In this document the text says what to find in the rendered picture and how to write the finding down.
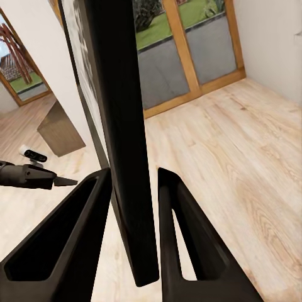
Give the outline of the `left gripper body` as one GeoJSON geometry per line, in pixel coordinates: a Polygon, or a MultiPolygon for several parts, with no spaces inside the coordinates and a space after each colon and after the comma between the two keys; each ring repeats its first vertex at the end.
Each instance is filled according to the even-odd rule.
{"type": "Polygon", "coordinates": [[[52,189],[53,179],[33,180],[35,182],[39,182],[40,185],[27,184],[25,182],[25,171],[27,168],[45,171],[45,169],[35,165],[30,165],[30,164],[16,165],[12,167],[9,172],[10,186],[29,188],[29,189],[37,189],[37,188],[52,189]]]}

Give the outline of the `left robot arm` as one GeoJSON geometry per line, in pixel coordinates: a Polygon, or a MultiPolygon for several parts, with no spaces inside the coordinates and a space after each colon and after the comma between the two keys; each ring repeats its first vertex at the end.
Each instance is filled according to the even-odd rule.
{"type": "Polygon", "coordinates": [[[29,189],[52,189],[54,186],[74,186],[74,179],[56,176],[56,173],[45,171],[43,164],[47,156],[39,150],[22,145],[18,153],[29,158],[25,165],[0,160],[0,186],[13,186],[29,189]]]}

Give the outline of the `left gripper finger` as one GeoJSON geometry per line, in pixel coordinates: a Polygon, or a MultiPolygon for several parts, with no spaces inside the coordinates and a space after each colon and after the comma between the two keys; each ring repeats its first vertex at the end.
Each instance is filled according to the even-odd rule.
{"type": "Polygon", "coordinates": [[[25,182],[27,184],[40,185],[39,182],[33,180],[42,180],[42,179],[55,179],[56,173],[49,171],[35,170],[27,168],[25,171],[25,182]]]}
{"type": "Polygon", "coordinates": [[[74,179],[69,178],[63,178],[56,176],[56,178],[53,180],[54,186],[74,186],[78,183],[78,181],[75,181],[74,179]]]}

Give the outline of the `poster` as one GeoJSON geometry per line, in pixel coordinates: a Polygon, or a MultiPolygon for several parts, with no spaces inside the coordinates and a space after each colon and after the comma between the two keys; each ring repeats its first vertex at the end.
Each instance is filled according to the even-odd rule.
{"type": "Polygon", "coordinates": [[[137,287],[160,279],[132,0],[57,0],[77,90],[137,287]]]}

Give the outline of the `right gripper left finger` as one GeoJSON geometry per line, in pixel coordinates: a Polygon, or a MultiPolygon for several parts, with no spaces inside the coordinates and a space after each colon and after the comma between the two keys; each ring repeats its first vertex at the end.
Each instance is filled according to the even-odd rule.
{"type": "Polygon", "coordinates": [[[81,181],[0,262],[0,302],[91,302],[111,193],[109,167],[81,181]]]}

